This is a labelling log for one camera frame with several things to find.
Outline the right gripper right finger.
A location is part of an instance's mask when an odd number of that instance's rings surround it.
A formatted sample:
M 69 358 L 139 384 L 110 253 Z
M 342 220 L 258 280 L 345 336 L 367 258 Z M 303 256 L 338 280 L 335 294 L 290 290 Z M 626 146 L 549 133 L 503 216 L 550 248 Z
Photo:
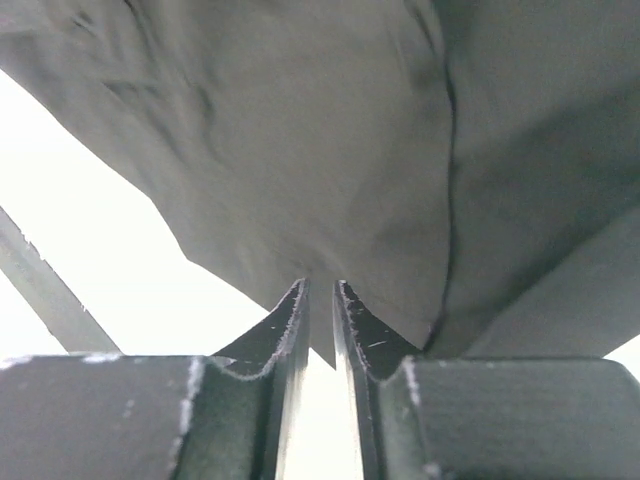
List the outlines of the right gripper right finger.
M 639 475 L 639 384 L 616 362 L 431 359 L 344 281 L 333 329 L 366 479 Z

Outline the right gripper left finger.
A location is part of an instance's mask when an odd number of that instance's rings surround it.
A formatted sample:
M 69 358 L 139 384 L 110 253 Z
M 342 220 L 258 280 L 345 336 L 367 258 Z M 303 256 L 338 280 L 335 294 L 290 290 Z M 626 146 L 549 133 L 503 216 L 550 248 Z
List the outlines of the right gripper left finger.
M 5 479 L 280 479 L 309 349 L 309 284 L 210 356 L 1 364 Z

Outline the black long sleeve shirt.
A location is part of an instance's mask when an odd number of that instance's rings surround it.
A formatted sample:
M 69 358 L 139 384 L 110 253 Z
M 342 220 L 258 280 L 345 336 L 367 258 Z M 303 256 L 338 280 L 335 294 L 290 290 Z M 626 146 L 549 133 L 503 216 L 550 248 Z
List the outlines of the black long sleeve shirt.
M 264 307 L 431 357 L 639 332 L 635 1 L 5 1 L 1 67 Z

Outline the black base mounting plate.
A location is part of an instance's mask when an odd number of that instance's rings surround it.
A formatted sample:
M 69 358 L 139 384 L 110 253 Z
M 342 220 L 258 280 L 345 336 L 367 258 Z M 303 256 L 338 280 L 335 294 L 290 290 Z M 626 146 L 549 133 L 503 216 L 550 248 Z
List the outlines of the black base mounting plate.
M 68 352 L 121 352 L 53 267 L 1 212 L 1 271 Z

